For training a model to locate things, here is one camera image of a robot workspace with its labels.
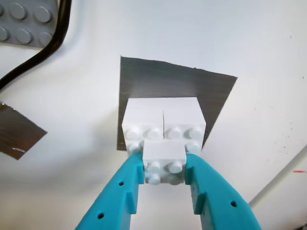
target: white lego brick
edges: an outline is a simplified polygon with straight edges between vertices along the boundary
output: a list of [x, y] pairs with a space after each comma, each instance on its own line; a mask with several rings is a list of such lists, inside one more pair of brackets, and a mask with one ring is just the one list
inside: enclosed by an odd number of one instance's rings
[[168, 98], [164, 106], [164, 139], [183, 140], [187, 153], [199, 154], [206, 121], [197, 98]]
[[144, 141], [143, 164], [146, 183], [183, 183], [186, 163], [185, 144], [182, 140]]
[[145, 106], [136, 99], [129, 99], [122, 129], [128, 154], [142, 152], [145, 139], [163, 140], [163, 110]]
[[145, 139], [180, 139], [199, 154], [206, 122], [196, 97], [130, 98], [122, 128], [129, 155], [142, 152]]

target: lego stud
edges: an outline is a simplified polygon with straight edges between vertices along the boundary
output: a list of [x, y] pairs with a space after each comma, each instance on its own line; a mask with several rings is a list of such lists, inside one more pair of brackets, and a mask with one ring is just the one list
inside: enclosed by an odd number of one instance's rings
[[24, 29], [18, 29], [16, 32], [16, 37], [18, 41], [23, 44], [28, 44], [32, 41], [32, 34]]
[[186, 145], [186, 152], [199, 154], [201, 152], [201, 147], [197, 142], [190, 142]]
[[39, 6], [34, 10], [34, 16], [42, 23], [47, 23], [52, 18], [50, 11], [42, 6]]
[[169, 139], [178, 139], [181, 136], [181, 131], [178, 127], [169, 130], [167, 137]]
[[148, 183], [153, 184], [153, 185], [158, 185], [161, 183], [161, 177], [157, 174], [151, 175], [148, 178]]
[[24, 19], [28, 14], [26, 8], [16, 2], [10, 5], [10, 13], [16, 19]]
[[132, 145], [129, 145], [127, 150], [131, 153], [131, 154], [134, 154], [134, 153], [139, 153], [141, 152], [142, 148], [138, 145], [138, 144], [132, 144]]
[[51, 39], [52, 39], [51, 34], [49, 34], [47, 32], [42, 32], [42, 33], [39, 34], [39, 42], [43, 46], [47, 46]]
[[128, 140], [137, 140], [140, 137], [140, 132], [136, 128], [128, 129], [126, 132], [126, 138]]
[[150, 173], [159, 173], [161, 170], [160, 163], [157, 161], [150, 162], [147, 164], [146, 170]]
[[168, 165], [168, 170], [170, 173], [180, 173], [182, 171], [182, 163], [175, 161]]
[[202, 131], [199, 128], [191, 128], [189, 130], [189, 138], [191, 139], [201, 139]]
[[9, 38], [8, 31], [0, 26], [0, 41], [5, 41], [8, 38]]
[[152, 128], [148, 131], [148, 138], [151, 140], [161, 140], [163, 139], [163, 134], [158, 128]]
[[171, 175], [171, 176], [169, 177], [169, 183], [170, 183], [171, 185], [178, 185], [178, 184], [181, 183], [181, 180], [180, 180], [177, 176]]

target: black cable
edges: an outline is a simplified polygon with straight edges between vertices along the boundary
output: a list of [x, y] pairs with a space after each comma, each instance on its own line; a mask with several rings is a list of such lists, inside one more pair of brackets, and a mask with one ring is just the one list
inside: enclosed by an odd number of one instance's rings
[[62, 45], [68, 30], [71, 14], [71, 0], [61, 0], [56, 30], [49, 44], [38, 54], [17, 66], [15, 69], [0, 79], [0, 91], [18, 76], [37, 66], [50, 57]]

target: tape piece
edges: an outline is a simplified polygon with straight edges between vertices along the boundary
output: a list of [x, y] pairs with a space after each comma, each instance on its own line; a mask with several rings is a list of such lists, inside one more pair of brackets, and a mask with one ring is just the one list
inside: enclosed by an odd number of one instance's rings
[[206, 120], [205, 143], [236, 80], [163, 61], [121, 57], [117, 149], [126, 150], [121, 123], [129, 98], [197, 97]]
[[19, 160], [47, 132], [0, 102], [0, 152]]

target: blue gripper jaw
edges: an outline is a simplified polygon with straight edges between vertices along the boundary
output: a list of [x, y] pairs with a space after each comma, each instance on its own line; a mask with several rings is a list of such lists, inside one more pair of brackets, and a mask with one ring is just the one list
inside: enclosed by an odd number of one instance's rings
[[[129, 230], [136, 214], [139, 184], [144, 183], [142, 154], [132, 154], [87, 211], [76, 230]], [[185, 183], [191, 186], [194, 214], [203, 230], [261, 230], [239, 193], [209, 164], [187, 154]]]

